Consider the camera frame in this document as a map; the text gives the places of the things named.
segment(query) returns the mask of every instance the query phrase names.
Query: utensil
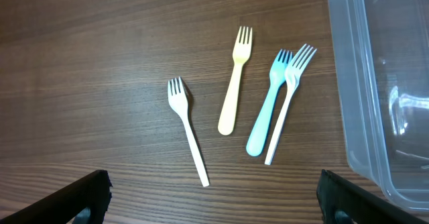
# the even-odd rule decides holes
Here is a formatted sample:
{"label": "utensil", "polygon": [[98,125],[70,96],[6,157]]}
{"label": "utensil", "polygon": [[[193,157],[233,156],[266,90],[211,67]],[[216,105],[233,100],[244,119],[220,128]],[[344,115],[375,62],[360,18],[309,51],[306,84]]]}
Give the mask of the utensil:
{"label": "utensil", "polygon": [[292,52],[280,50],[269,71],[269,90],[246,145],[247,153],[251,156],[258,156],[262,153],[267,139],[269,122],[273,115],[275,99],[279,88],[285,83],[284,71],[291,59]]}
{"label": "utensil", "polygon": [[240,26],[239,34],[235,40],[233,50],[234,69],[227,91],[227,96],[223,103],[221,117],[217,129],[223,135],[229,135],[234,130],[235,114],[237,113],[237,101],[239,97],[239,87],[241,71],[244,63],[250,58],[252,46],[252,28]]}
{"label": "utensil", "polygon": [[273,161],[275,148],[279,142],[280,133],[282,132],[284,120],[286,118],[286,113],[288,112],[288,107],[290,101],[292,100],[292,96],[300,84],[300,77],[316,51],[317,49],[313,50],[312,46],[307,46],[307,44],[304,44],[286,67],[284,74],[288,91],[286,93],[286,99],[284,101],[282,110],[280,111],[279,118],[275,124],[273,136],[271,137],[271,141],[269,143],[267,157],[265,159],[265,164],[267,165],[270,165]]}
{"label": "utensil", "polygon": [[202,161],[200,150],[196,144],[194,134],[189,124],[188,118],[188,99],[186,98],[185,89],[182,84],[182,78],[173,78],[168,81],[168,102],[171,108],[179,115],[185,127],[186,137],[194,158],[196,170],[200,176],[201,183],[204,187],[209,186],[206,169]]}

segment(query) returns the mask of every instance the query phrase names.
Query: clear plastic tray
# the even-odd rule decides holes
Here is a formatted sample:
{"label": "clear plastic tray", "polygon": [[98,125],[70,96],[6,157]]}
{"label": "clear plastic tray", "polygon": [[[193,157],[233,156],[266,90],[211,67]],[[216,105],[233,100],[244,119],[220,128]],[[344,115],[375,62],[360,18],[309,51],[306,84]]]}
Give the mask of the clear plastic tray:
{"label": "clear plastic tray", "polygon": [[429,211],[429,0],[328,0],[350,167]]}

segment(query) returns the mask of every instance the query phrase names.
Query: fork handle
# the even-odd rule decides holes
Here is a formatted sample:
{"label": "fork handle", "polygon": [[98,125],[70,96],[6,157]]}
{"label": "fork handle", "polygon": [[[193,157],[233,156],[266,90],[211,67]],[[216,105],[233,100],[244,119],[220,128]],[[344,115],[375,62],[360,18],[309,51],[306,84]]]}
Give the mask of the fork handle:
{"label": "fork handle", "polygon": [[208,182],[206,168],[204,167],[204,162],[202,161],[201,153],[198,149],[198,145],[196,144],[194,133],[190,127],[189,120],[182,119],[182,121],[185,127],[186,137],[188,138],[190,151],[192,153],[192,157],[194,158],[196,171],[198,172],[203,187],[209,186],[210,183]]}
{"label": "fork handle", "polygon": [[261,111],[257,116],[249,140],[247,141],[246,150],[250,156],[258,156],[262,153],[279,87],[280,86],[273,84],[269,86],[267,97],[263,102]]}
{"label": "fork handle", "polygon": [[292,96],[294,95],[294,93],[295,93],[295,89],[289,89],[288,87],[288,92],[286,93],[286,99],[284,101],[282,110],[280,110],[279,118],[277,119],[277,123],[275,123],[273,136],[271,137],[271,141],[269,142],[267,157],[265,159],[265,164],[267,165],[270,165],[271,162],[273,161],[274,152],[275,152],[275,149],[277,148],[277,144],[280,139],[280,134],[282,133],[282,129],[283,129],[283,124],[286,119],[286,113],[288,113],[289,104],[290,104],[290,101],[292,100]]}
{"label": "fork handle", "polygon": [[223,102],[221,117],[217,129],[223,135],[229,135],[234,130],[237,102],[239,98],[240,78],[243,65],[234,65],[233,75],[229,82],[227,96]]}

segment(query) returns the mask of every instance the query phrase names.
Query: light blue plastic fork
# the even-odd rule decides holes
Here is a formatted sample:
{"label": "light blue plastic fork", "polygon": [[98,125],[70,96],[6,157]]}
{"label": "light blue plastic fork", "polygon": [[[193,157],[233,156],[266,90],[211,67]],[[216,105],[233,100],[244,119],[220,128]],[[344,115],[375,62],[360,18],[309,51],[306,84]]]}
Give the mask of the light blue plastic fork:
{"label": "light blue plastic fork", "polygon": [[269,72],[270,85],[268,94],[263,102],[262,109],[259,112],[252,132],[250,133],[249,140],[247,141],[246,150],[251,156],[258,156],[262,153],[263,146],[267,139],[269,122],[273,115],[275,98],[277,97],[279,88],[285,83],[284,71],[291,59],[292,52],[280,50],[271,67]]}

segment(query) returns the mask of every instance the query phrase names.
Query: cream yellow fork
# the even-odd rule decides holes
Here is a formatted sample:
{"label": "cream yellow fork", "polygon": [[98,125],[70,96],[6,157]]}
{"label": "cream yellow fork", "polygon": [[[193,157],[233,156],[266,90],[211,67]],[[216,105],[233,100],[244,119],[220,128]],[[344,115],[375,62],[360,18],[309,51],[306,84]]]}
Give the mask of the cream yellow fork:
{"label": "cream yellow fork", "polygon": [[250,58],[252,47],[252,28],[240,26],[237,40],[233,50],[234,70],[229,82],[227,96],[223,102],[221,118],[217,129],[223,135],[229,135],[234,130],[235,114],[237,113],[237,101],[239,98],[239,87],[241,71],[244,63]]}

